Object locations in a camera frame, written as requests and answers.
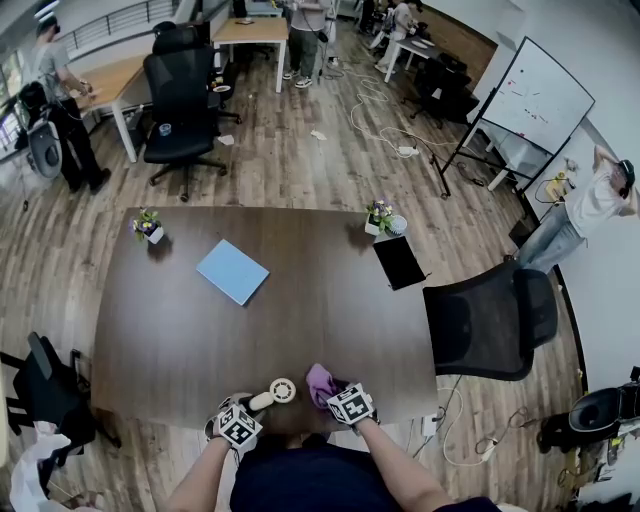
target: whiteboard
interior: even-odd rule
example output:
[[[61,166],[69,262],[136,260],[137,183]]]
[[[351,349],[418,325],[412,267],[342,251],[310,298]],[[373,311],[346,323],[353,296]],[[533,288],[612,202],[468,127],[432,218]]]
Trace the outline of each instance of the whiteboard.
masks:
[[[555,154],[594,103],[567,70],[525,38],[482,117]]]

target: jeans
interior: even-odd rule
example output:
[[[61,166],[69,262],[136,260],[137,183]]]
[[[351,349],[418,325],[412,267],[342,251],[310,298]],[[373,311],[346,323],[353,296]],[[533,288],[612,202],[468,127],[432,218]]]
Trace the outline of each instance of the jeans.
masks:
[[[548,274],[584,242],[571,224],[564,203],[553,206],[516,256],[523,268]]]
[[[291,71],[300,70],[302,76],[311,78],[313,66],[316,63],[318,37],[311,30],[291,28],[289,33],[289,57]]]
[[[406,34],[401,32],[392,32],[389,36],[389,46],[387,46],[387,50],[384,52],[383,57],[378,61],[378,66],[386,68],[391,63],[391,57],[393,56],[393,51],[396,48],[396,41],[402,41],[406,37]]]

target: desk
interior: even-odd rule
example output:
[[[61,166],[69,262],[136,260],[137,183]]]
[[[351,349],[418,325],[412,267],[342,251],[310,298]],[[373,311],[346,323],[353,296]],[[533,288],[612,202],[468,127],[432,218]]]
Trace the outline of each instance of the desk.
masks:
[[[280,44],[278,54],[278,75],[276,92],[282,90],[282,73],[284,71],[284,53],[289,38],[287,21],[284,18],[258,18],[251,25],[238,25],[237,18],[228,19],[213,36],[213,47],[219,50],[223,44],[229,45],[229,58],[233,62],[233,45],[243,43]]]
[[[442,50],[437,46],[430,46],[427,49],[418,48],[412,44],[412,41],[421,41],[421,38],[418,36],[408,37],[407,39],[403,39],[402,41],[396,41],[396,48],[391,56],[391,63],[389,64],[389,69],[387,71],[386,76],[384,77],[385,82],[389,82],[391,75],[393,74],[393,67],[396,64],[396,60],[398,60],[398,55],[400,55],[400,50],[407,50],[410,52],[409,60],[407,61],[407,65],[404,67],[405,70],[409,69],[411,65],[411,60],[413,59],[413,55],[419,55],[423,59],[435,59],[442,53]]]
[[[81,110],[111,107],[120,138],[132,163],[136,162],[138,155],[127,131],[127,123],[122,115],[120,100],[129,85],[142,73],[142,63],[145,57],[146,55],[131,57],[82,73],[82,78],[93,86],[97,94],[93,96],[91,103],[86,98],[76,99]]]
[[[240,207],[159,208],[171,245],[148,254],[120,227],[93,358],[92,404],[125,417],[200,429],[228,395],[291,379],[271,432],[336,430],[309,399],[315,362],[361,381],[382,422],[435,413],[421,285],[392,291],[363,232],[365,214]],[[270,271],[245,307],[198,273],[226,239]]]

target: black pants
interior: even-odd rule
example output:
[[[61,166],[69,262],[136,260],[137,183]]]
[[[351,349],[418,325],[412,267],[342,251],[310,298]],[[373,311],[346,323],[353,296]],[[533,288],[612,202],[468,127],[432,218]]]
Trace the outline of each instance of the black pants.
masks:
[[[57,105],[49,120],[55,124],[62,146],[62,175],[72,189],[79,188],[83,181],[87,181],[90,187],[96,187],[102,181],[102,172],[96,157],[91,149],[91,140],[80,117],[78,104],[74,99],[61,102],[62,107]],[[78,164],[73,158],[69,143],[80,160],[82,172],[78,169]]]
[[[373,14],[375,4],[373,0],[364,0],[362,4],[362,19],[360,20],[360,30],[366,32],[369,29],[369,20]]]

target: paper on floor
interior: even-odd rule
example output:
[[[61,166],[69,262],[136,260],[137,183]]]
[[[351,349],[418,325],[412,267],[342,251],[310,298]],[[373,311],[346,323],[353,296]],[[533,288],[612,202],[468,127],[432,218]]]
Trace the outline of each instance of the paper on floor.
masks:
[[[43,436],[22,454],[11,474],[9,501],[16,512],[65,512],[69,510],[60,503],[48,500],[44,495],[42,487],[40,487],[38,461],[48,459],[54,450],[64,448],[70,442],[69,438],[61,434]],[[87,507],[75,510],[78,512],[98,512],[94,508]]]
[[[327,140],[327,138],[324,136],[324,133],[319,132],[317,130],[313,130],[311,132],[311,135],[313,135],[318,140]]]
[[[223,135],[222,137],[218,137],[218,140],[225,146],[233,146],[233,143],[235,142],[233,140],[233,135]]]

